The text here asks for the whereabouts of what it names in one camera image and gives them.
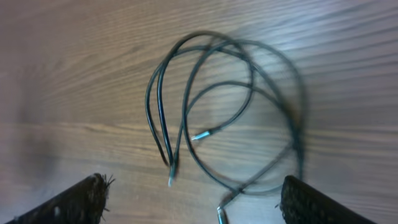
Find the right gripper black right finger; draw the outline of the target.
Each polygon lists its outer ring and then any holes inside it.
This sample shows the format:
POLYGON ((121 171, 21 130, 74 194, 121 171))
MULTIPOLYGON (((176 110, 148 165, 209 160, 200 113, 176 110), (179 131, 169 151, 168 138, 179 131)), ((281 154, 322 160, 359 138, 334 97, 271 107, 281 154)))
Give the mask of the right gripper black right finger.
POLYGON ((292 175, 284 179, 279 207, 286 224, 374 224, 292 175))

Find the thin black cable silver plugs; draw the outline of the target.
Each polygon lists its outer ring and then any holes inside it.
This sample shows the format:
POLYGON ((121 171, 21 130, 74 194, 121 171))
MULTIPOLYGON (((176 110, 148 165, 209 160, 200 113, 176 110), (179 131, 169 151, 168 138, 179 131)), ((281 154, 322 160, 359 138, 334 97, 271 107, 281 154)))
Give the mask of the thin black cable silver plugs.
POLYGON ((165 69, 167 68, 167 65, 171 59, 192 50, 204 51, 203 56, 195 64, 191 72, 191 75, 189 76, 189 79, 187 81, 185 93, 183 96, 182 120, 178 135, 179 137, 185 138, 188 150, 190 151, 192 157, 194 158, 196 163, 200 166, 202 171, 206 173, 215 182, 219 183, 220 185, 229 190, 229 195, 227 195, 220 202, 217 208, 218 221, 220 223, 227 223, 228 217, 226 215, 225 208, 228 206, 228 204, 231 203, 237 196, 248 194, 246 188, 248 188, 251 185, 254 185, 258 179, 260 179, 266 172, 271 170, 291 150, 295 150, 297 153, 297 159, 298 159, 297 177, 299 180, 303 179, 303 164, 304 164, 303 135, 305 128, 305 120, 307 118, 307 112, 308 112, 308 102, 307 102, 307 93, 305 85, 297 67, 282 52, 279 52, 278 50, 272 48, 271 46, 263 44, 261 42, 256 42, 253 40, 226 40, 214 47, 210 47, 209 49, 206 49, 204 46, 201 45, 183 49, 181 48, 182 45, 183 42, 179 42, 176 44, 176 46, 172 49, 170 55, 168 55, 167 58, 164 59, 164 61, 159 67, 159 71, 157 71, 156 74, 159 76, 158 81, 161 82, 164 76, 165 69), (292 75, 295 78, 298 92, 300 94, 301 111, 298 118, 294 118, 293 112, 291 112, 291 110, 289 110, 288 108, 287 101, 282 96, 282 93, 279 91, 279 88, 269 78, 268 74, 258 64, 252 61, 249 54, 244 49, 244 46, 246 45, 254 45, 256 47, 265 49, 273 53, 274 55, 278 56, 291 71, 292 75), (197 134, 194 138, 202 139, 207 136, 211 136, 221 131, 225 127, 229 126, 230 124, 234 123, 243 114, 243 112, 250 104, 253 93, 258 93, 264 96, 283 113, 283 115, 286 118, 289 131, 292 135, 291 142, 288 145, 286 145, 285 149, 283 149, 281 153, 272 162, 270 162, 260 171, 255 173, 250 179, 246 180, 245 182, 241 182, 239 185, 235 187, 229 185, 228 178, 217 176, 215 172, 210 170, 204 163, 202 163, 202 161, 198 158, 192 147, 193 138, 188 134, 187 118, 191 108, 194 106, 196 101, 199 100, 205 93, 222 85, 221 83, 215 83, 205 88, 201 92, 199 92, 199 94, 197 94, 197 96, 195 96, 192 100, 188 99, 197 71, 199 70, 201 65, 205 62, 205 60, 214 52, 222 52, 224 54, 232 55, 234 57, 240 58, 241 60, 247 63, 250 75, 250 82, 242 83, 235 81, 227 81, 226 85, 245 87, 249 91, 243 105, 229 120, 225 121, 224 123, 215 128, 211 128, 208 129, 207 131, 197 134))

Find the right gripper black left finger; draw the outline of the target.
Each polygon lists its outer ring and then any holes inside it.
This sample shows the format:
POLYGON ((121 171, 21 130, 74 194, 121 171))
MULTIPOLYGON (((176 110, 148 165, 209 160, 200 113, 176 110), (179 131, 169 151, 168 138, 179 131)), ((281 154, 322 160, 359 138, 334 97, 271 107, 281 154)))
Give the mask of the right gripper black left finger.
POLYGON ((112 176, 94 173, 6 224, 99 224, 109 199, 112 176))

